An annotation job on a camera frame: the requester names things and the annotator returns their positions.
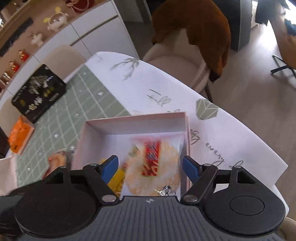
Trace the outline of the red doll figurine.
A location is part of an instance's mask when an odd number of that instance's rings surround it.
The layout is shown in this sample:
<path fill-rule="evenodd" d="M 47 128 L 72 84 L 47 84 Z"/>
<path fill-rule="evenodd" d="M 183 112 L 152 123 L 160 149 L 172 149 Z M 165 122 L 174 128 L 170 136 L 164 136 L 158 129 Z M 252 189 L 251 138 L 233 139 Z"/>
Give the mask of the red doll figurine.
<path fill-rule="evenodd" d="M 15 61 L 10 61 L 9 66 L 10 66 L 13 73 L 16 73 L 20 68 L 19 64 L 16 63 Z"/>
<path fill-rule="evenodd" d="M 27 54 L 24 50 L 19 50 L 18 55 L 22 62 L 25 62 L 29 58 L 29 54 Z"/>

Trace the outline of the orange tissue box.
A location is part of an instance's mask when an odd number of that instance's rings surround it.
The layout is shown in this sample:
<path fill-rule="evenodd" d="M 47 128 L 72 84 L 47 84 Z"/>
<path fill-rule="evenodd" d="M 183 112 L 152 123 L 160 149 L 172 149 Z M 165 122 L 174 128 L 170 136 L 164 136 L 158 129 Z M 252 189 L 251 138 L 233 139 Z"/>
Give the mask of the orange tissue box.
<path fill-rule="evenodd" d="M 21 115 L 9 136 L 9 145 L 12 152 L 21 155 L 35 130 L 34 125 Z"/>

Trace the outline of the red doll figurine right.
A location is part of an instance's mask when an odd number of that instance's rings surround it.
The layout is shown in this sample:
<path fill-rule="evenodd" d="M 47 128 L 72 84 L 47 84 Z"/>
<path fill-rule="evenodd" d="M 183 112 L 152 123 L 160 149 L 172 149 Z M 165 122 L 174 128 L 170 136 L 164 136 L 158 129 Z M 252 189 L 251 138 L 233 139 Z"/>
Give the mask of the red doll figurine right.
<path fill-rule="evenodd" d="M 27 54 L 24 50 L 19 50 L 18 55 L 22 62 L 25 62 L 29 58 L 29 54 Z"/>

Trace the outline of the white rice cracker packet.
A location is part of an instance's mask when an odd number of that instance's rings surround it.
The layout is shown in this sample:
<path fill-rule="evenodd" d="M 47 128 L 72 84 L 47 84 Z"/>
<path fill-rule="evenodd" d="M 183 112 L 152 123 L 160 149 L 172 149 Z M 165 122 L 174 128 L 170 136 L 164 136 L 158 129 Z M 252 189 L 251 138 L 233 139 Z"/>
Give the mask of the white rice cracker packet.
<path fill-rule="evenodd" d="M 125 178 L 120 197 L 179 197 L 184 142 L 181 133 L 132 138 L 132 146 L 124 161 Z"/>

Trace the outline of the beige dining chair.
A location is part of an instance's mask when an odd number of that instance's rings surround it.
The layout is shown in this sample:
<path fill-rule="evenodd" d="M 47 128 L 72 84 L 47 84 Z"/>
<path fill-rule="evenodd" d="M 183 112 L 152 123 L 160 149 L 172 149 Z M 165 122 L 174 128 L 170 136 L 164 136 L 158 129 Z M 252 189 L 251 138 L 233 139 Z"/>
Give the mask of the beige dining chair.
<path fill-rule="evenodd" d="M 85 62 L 86 59 L 69 45 L 60 45 L 41 61 L 62 80 Z"/>

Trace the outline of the clear round cake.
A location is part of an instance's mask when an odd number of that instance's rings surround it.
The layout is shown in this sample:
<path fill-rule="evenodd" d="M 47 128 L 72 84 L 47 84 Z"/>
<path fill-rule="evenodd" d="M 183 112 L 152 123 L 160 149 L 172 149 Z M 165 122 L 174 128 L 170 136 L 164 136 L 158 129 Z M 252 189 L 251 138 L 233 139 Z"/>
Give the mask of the clear round cake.
<path fill-rule="evenodd" d="M 48 158 L 48 169 L 44 173 L 42 179 L 45 179 L 49 174 L 59 167 L 66 166 L 69 170 L 72 166 L 73 151 L 59 150 L 51 154 Z"/>

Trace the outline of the red doll figurine left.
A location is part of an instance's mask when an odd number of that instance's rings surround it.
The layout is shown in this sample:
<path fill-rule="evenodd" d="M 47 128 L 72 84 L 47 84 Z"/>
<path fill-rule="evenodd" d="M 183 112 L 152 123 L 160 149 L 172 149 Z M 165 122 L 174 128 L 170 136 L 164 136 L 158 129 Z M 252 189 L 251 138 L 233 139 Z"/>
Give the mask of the red doll figurine left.
<path fill-rule="evenodd" d="M 9 66 L 10 66 L 13 73 L 16 73 L 20 68 L 19 64 L 16 63 L 15 61 L 10 61 Z"/>

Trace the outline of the brown cloth covered chair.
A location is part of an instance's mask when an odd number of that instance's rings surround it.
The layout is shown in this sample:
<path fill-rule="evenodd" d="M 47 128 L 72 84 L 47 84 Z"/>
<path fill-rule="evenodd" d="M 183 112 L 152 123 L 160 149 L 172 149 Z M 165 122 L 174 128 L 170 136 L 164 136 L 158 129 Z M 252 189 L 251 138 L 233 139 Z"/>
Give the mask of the brown cloth covered chair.
<path fill-rule="evenodd" d="M 165 1 L 152 13 L 154 37 L 161 43 L 174 31 L 185 29 L 190 45 L 197 46 L 215 82 L 227 64 L 231 32 L 227 18 L 211 0 Z"/>

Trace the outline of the chair with brown jacket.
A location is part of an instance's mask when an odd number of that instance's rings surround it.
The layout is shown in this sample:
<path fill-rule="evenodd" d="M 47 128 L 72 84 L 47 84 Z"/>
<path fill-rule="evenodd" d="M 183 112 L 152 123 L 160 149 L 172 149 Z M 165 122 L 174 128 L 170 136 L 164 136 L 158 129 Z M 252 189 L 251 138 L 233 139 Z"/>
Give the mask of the chair with brown jacket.
<path fill-rule="evenodd" d="M 258 24 L 271 24 L 280 56 L 272 55 L 275 63 L 281 61 L 283 66 L 271 70 L 271 74 L 283 70 L 290 70 L 295 75 L 295 24 L 285 18 L 290 7 L 287 1 L 258 1 L 255 22 Z"/>

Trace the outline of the white vase with flowers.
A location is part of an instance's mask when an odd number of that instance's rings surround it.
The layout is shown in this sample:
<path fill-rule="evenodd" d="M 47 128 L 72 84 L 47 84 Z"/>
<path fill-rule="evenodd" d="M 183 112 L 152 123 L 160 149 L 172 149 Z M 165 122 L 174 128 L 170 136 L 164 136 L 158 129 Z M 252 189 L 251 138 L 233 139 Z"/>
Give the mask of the white vase with flowers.
<path fill-rule="evenodd" d="M 43 35 L 41 33 L 32 32 L 30 35 L 30 39 L 31 45 L 37 45 L 38 47 L 41 47 L 44 44 Z"/>

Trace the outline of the black plum snack bag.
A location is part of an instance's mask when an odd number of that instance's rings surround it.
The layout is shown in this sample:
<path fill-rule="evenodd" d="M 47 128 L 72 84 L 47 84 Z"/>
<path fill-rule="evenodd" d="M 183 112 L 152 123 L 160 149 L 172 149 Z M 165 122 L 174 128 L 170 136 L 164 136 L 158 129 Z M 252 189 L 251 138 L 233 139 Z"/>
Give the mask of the black plum snack bag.
<path fill-rule="evenodd" d="M 65 93 L 66 83 L 43 64 L 14 95 L 11 104 L 31 123 L 36 123 Z"/>

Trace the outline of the yellow biscuit packet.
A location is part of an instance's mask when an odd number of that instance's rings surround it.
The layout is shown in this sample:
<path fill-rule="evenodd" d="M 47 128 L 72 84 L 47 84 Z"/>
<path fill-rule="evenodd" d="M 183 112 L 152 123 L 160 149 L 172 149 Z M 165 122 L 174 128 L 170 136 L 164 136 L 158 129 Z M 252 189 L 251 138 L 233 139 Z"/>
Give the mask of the yellow biscuit packet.
<path fill-rule="evenodd" d="M 99 165 L 100 179 L 102 180 L 102 195 L 120 197 L 125 181 L 125 170 L 120 166 L 117 156 L 101 159 Z"/>

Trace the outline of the green grid tablecloth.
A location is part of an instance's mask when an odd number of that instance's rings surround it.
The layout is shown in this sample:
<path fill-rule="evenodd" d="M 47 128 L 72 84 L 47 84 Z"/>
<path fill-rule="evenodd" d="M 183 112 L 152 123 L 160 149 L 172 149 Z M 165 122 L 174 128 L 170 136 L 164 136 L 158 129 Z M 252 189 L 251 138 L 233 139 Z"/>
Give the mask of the green grid tablecloth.
<path fill-rule="evenodd" d="M 16 157 L 18 187 L 40 180 L 53 152 L 75 150 L 85 121 L 130 114 L 86 65 L 70 78 L 66 90 L 36 122 L 23 153 Z"/>

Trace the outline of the pink cardboard gift box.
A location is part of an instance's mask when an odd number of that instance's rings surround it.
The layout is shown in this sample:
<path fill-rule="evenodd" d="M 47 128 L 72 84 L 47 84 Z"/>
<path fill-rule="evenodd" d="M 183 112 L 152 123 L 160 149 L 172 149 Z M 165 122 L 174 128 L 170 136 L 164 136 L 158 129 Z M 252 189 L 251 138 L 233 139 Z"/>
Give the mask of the pink cardboard gift box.
<path fill-rule="evenodd" d="M 189 127 L 185 113 L 159 113 L 119 118 L 86 121 L 80 132 L 72 169 L 82 169 L 91 163 L 100 163 L 116 155 L 121 167 L 132 146 L 131 139 L 137 136 L 160 136 L 181 133 L 185 137 L 180 158 L 181 192 L 187 189 L 187 177 L 182 171 L 182 159 L 189 151 Z"/>

